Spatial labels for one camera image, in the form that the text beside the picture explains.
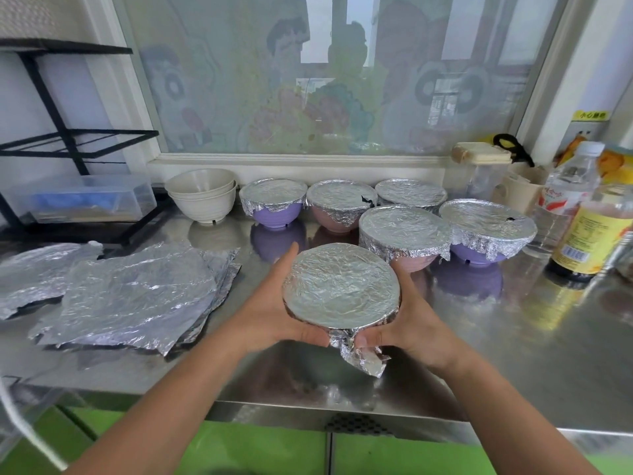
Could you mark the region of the person's left hand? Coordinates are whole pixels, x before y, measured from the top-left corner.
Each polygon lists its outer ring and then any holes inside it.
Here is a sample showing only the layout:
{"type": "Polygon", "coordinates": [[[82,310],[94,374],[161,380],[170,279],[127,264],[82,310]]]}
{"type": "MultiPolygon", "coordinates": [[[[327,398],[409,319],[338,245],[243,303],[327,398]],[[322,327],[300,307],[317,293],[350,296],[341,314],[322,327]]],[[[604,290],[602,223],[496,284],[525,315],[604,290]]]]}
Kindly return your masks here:
{"type": "Polygon", "coordinates": [[[328,347],[330,340],[326,330],[289,314],[283,288],[284,284],[281,291],[277,288],[276,260],[265,279],[226,324],[236,360],[281,341],[328,347]]]}

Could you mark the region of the person's right hand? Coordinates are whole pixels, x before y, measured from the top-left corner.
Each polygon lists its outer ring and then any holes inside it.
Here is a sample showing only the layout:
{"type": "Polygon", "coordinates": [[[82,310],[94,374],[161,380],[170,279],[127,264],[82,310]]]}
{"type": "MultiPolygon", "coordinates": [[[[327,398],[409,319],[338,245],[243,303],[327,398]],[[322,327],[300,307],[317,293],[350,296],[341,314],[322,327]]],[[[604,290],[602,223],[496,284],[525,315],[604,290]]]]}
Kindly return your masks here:
{"type": "MultiPolygon", "coordinates": [[[[393,261],[391,267],[401,267],[393,261]]],[[[438,317],[418,291],[418,305],[399,311],[390,322],[371,326],[354,337],[356,348],[394,346],[444,380],[465,376],[477,369],[477,353],[438,317]]]]}

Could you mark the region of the foil-covered bowl with flap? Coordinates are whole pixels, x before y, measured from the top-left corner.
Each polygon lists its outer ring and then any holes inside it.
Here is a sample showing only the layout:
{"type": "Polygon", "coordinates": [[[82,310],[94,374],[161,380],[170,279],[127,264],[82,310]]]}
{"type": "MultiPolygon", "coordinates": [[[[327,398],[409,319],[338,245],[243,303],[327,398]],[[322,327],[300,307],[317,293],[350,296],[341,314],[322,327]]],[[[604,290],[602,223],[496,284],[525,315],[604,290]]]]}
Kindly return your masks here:
{"type": "Polygon", "coordinates": [[[294,259],[282,296],[294,318],[328,333],[329,345],[349,365],[383,375],[389,357],[377,347],[356,347],[354,339],[390,322],[400,308],[400,283],[387,262],[344,242],[307,249],[294,259]]]}

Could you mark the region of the person's right forearm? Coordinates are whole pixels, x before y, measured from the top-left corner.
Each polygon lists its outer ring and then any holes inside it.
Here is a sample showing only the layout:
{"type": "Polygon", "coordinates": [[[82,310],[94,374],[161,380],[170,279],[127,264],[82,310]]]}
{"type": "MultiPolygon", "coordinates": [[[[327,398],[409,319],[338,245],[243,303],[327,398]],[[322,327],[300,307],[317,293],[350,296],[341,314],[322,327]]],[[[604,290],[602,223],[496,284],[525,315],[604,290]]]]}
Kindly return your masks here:
{"type": "Polygon", "coordinates": [[[431,371],[453,391],[497,475],[601,475],[475,351],[458,352],[431,371]]]}

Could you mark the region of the person's left forearm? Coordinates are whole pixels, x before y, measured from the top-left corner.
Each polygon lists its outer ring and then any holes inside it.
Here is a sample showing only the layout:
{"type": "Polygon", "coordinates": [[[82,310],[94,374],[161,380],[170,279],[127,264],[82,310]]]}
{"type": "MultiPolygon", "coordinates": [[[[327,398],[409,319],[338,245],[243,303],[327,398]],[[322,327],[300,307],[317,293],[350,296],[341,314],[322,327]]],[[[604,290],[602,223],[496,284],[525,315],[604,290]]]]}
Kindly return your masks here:
{"type": "Polygon", "coordinates": [[[264,332],[233,320],[207,335],[63,475],[166,475],[238,363],[264,332]]]}

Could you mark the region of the small foil-covered purple bowl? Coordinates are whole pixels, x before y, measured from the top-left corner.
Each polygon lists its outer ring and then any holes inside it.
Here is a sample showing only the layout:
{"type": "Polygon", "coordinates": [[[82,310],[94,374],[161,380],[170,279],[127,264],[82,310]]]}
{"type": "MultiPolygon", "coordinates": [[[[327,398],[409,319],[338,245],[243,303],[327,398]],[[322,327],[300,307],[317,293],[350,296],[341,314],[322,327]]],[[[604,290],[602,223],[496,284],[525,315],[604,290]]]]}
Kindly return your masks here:
{"type": "Polygon", "coordinates": [[[302,212],[308,186],[290,178],[264,178],[251,182],[239,191],[246,215],[265,228],[285,229],[302,212]]]}

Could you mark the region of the foil-covered pink bowl, torn foil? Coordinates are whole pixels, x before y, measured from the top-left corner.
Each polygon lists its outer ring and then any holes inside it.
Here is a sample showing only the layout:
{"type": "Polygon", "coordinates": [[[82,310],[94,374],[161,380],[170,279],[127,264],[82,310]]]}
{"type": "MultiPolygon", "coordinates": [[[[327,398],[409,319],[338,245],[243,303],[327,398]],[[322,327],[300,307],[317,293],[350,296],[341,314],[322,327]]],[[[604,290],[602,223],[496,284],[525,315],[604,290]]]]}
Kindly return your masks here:
{"type": "Polygon", "coordinates": [[[378,205],[378,194],[365,183],[324,180],[308,188],[306,201],[322,227],[334,234],[346,234],[358,228],[361,215],[378,205]]]}

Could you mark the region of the cream bowl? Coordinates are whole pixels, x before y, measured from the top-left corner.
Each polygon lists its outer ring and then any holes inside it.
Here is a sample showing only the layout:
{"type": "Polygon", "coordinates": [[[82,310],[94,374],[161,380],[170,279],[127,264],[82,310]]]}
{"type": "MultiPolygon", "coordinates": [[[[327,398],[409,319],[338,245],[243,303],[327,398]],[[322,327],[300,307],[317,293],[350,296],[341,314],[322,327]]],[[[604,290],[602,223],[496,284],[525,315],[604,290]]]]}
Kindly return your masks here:
{"type": "Polygon", "coordinates": [[[221,194],[174,194],[168,195],[178,209],[189,219],[202,225],[219,223],[233,210],[237,185],[221,194]]]}
{"type": "Polygon", "coordinates": [[[170,178],[165,190],[178,199],[202,199],[220,196],[237,187],[235,174],[221,168],[191,170],[170,178]]]}

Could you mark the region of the large foil-covered purple bowl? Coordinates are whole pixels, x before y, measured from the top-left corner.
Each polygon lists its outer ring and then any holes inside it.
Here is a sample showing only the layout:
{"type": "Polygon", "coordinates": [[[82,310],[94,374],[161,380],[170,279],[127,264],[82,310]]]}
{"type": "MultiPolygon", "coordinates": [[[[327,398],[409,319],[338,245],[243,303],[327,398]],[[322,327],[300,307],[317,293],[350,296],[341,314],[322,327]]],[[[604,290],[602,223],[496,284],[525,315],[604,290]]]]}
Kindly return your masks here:
{"type": "Polygon", "coordinates": [[[490,265],[518,254],[537,233],[535,222],[510,207],[479,199],[453,199],[439,208],[453,238],[450,251],[472,265],[490,265]]]}

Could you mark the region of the clear container with beige lid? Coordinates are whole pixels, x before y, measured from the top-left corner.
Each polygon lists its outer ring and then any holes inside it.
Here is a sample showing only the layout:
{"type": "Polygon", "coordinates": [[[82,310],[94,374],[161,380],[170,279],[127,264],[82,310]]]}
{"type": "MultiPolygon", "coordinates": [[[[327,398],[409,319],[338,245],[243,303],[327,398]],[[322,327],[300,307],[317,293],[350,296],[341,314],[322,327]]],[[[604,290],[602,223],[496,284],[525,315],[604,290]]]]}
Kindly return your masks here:
{"type": "Polygon", "coordinates": [[[486,142],[456,143],[451,151],[456,186],[450,188],[451,199],[490,201],[502,182],[512,156],[509,150],[486,142]]]}

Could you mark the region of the stack of aluminium foil sheets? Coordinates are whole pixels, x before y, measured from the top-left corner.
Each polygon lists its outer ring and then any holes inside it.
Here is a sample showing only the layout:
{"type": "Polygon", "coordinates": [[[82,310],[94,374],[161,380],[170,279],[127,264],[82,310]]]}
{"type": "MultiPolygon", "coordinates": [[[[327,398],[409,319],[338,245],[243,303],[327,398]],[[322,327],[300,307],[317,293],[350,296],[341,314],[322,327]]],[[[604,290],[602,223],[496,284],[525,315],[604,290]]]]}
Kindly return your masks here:
{"type": "Polygon", "coordinates": [[[28,333],[45,346],[126,346],[167,356],[200,334],[228,296],[239,247],[201,250],[161,242],[137,253],[80,262],[66,276],[59,311],[28,333]]]}

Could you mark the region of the beige plastic cup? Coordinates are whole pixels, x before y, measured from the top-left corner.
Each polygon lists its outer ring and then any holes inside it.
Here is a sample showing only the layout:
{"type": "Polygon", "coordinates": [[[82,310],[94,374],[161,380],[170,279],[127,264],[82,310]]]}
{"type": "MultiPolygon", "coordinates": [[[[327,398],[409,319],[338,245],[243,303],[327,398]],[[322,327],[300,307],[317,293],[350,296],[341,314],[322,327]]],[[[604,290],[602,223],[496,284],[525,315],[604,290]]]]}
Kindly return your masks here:
{"type": "Polygon", "coordinates": [[[531,167],[525,162],[512,163],[496,189],[499,203],[530,215],[548,176],[549,171],[541,165],[531,167]]]}

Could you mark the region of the green cabinet door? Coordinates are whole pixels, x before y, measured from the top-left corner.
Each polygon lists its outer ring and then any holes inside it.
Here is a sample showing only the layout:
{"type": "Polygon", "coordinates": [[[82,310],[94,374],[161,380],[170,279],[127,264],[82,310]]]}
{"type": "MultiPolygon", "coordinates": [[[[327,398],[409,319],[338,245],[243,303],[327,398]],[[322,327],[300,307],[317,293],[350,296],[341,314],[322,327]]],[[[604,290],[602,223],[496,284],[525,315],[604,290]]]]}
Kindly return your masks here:
{"type": "MultiPolygon", "coordinates": [[[[53,405],[38,431],[72,463],[125,416],[121,410],[53,405]]],[[[186,448],[165,445],[149,467],[113,475],[325,475],[322,432],[205,421],[186,448]]]]}
{"type": "Polygon", "coordinates": [[[481,447],[336,434],[333,475],[496,475],[481,447]]]}

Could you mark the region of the black and yellow object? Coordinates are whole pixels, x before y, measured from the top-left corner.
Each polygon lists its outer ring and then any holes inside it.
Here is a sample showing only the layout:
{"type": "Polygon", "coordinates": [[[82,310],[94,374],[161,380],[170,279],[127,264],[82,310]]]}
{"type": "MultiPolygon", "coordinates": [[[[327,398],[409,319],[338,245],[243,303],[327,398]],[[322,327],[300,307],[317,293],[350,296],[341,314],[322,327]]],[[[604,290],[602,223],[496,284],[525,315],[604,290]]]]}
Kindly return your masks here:
{"type": "Polygon", "coordinates": [[[535,167],[532,156],[526,151],[525,147],[518,142],[514,135],[497,134],[493,137],[493,145],[509,151],[511,153],[512,163],[526,163],[530,168],[535,167]]]}

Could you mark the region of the clear plastic water bottle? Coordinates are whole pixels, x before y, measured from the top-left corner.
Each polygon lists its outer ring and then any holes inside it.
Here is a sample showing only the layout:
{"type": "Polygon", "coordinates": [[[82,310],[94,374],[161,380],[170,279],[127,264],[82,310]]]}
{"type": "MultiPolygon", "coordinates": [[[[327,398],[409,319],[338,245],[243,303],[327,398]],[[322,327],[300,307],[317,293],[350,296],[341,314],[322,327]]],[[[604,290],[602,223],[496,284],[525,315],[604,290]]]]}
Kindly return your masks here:
{"type": "Polygon", "coordinates": [[[548,176],[530,212],[537,233],[524,252],[547,258],[558,246],[580,204],[590,199],[600,183],[597,161],[605,144],[582,141],[574,155],[548,176]]]}

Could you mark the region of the dark sauce bottle, yellow label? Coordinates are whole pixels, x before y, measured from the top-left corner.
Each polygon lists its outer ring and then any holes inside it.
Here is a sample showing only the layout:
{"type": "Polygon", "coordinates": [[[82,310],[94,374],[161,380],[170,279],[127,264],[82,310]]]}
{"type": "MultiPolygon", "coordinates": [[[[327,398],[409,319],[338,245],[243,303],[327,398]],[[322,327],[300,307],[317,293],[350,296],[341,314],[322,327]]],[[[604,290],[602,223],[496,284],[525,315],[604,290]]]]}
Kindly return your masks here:
{"type": "Polygon", "coordinates": [[[545,272],[587,284],[633,226],[633,184],[600,185],[580,204],[545,272]]]}

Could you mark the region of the window with cartoon film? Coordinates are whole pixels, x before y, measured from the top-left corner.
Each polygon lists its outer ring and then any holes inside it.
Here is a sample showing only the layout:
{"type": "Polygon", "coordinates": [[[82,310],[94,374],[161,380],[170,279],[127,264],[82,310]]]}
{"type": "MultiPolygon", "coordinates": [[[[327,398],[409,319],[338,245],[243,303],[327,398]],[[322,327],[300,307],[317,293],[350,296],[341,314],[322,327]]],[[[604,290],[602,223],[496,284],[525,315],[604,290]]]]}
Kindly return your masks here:
{"type": "Polygon", "coordinates": [[[558,149],[586,82],[569,71],[598,0],[80,0],[109,120],[162,185],[198,168],[440,178],[458,142],[558,149]]]}

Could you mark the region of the clear plastic storage box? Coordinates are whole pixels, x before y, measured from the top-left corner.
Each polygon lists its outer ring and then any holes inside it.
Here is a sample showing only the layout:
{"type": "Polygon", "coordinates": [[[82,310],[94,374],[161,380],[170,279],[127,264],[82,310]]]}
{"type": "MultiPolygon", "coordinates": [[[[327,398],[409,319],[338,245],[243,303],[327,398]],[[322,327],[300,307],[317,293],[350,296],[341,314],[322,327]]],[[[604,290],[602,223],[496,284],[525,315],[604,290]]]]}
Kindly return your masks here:
{"type": "Polygon", "coordinates": [[[151,181],[135,174],[52,176],[6,197],[43,224],[138,222],[157,207],[151,181]]]}

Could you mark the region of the orange packet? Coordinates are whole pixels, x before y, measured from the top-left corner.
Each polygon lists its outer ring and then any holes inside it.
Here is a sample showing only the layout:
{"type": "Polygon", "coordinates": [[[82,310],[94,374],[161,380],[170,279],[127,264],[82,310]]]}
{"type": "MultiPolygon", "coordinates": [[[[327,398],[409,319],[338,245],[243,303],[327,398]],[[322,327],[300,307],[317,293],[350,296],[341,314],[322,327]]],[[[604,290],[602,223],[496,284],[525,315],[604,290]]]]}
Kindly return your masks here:
{"type": "Polygon", "coordinates": [[[564,164],[567,160],[571,159],[574,156],[578,145],[584,141],[587,141],[587,138],[584,135],[577,134],[575,138],[569,142],[566,148],[555,157],[553,166],[557,168],[561,164],[564,164]]]}

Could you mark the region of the yellow snack packet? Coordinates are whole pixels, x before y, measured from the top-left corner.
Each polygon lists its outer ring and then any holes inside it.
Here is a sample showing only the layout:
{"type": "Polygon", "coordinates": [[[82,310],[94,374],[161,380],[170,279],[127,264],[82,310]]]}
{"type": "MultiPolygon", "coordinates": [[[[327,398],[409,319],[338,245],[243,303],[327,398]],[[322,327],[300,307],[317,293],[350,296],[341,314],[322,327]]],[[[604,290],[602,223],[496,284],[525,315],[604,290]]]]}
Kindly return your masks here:
{"type": "Polygon", "coordinates": [[[602,185],[633,186],[633,149],[607,145],[597,160],[602,185]]]}

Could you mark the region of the single crumpled aluminium foil sheet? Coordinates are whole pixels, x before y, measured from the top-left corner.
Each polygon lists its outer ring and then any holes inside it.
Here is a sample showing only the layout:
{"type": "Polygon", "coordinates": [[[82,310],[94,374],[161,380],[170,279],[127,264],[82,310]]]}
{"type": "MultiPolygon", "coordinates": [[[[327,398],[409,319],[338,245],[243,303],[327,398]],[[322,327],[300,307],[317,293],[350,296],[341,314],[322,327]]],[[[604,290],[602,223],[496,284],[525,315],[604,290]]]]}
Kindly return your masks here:
{"type": "Polygon", "coordinates": [[[20,308],[58,298],[67,290],[66,276],[73,266],[95,261],[103,254],[101,243],[53,244],[12,255],[0,262],[0,320],[10,319],[20,308]]]}

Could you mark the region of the black metal rack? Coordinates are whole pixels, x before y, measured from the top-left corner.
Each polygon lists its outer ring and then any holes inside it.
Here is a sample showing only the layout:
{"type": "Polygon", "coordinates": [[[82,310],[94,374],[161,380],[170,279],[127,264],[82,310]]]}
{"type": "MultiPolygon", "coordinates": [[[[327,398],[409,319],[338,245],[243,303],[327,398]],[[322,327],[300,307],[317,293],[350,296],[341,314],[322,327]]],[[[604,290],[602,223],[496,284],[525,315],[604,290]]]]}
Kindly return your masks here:
{"type": "MultiPolygon", "coordinates": [[[[45,55],[132,55],[124,46],[109,46],[89,42],[38,38],[0,38],[0,51],[17,54],[28,78],[35,87],[56,130],[52,133],[0,143],[0,158],[70,159],[80,175],[88,175],[86,160],[102,158],[159,135],[157,130],[84,129],[67,127],[52,98],[38,63],[45,55]]],[[[174,207],[164,189],[152,190],[158,195],[157,207],[134,222],[26,222],[15,213],[0,193],[0,215],[7,225],[0,227],[0,242],[47,244],[55,242],[87,242],[96,240],[107,246],[128,247],[138,233],[150,225],[158,228],[163,214],[174,207]]]]}

